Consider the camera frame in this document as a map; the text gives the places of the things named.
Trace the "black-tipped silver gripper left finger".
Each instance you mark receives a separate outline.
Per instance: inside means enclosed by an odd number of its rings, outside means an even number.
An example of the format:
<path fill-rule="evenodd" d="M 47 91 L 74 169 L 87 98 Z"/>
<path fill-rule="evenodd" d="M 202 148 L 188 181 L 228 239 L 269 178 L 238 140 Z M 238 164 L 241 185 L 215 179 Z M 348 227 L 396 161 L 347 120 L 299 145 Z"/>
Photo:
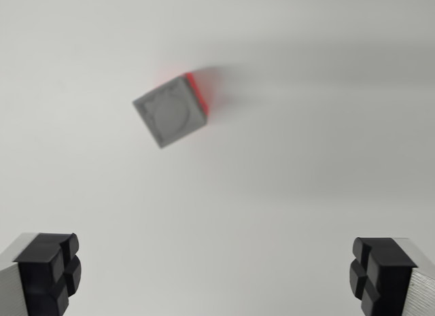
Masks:
<path fill-rule="evenodd" d="M 80 285 L 76 234 L 25 232 L 1 252 L 1 314 L 64 315 Z"/>

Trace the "black-tipped silver gripper right finger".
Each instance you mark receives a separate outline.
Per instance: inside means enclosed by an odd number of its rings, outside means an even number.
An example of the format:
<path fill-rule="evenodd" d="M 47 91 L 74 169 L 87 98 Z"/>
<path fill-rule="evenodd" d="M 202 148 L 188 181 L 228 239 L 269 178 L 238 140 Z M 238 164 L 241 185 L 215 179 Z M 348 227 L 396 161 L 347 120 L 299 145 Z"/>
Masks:
<path fill-rule="evenodd" d="M 349 283 L 365 315 L 434 314 L 434 263 L 414 242 L 358 237 L 352 252 Z"/>

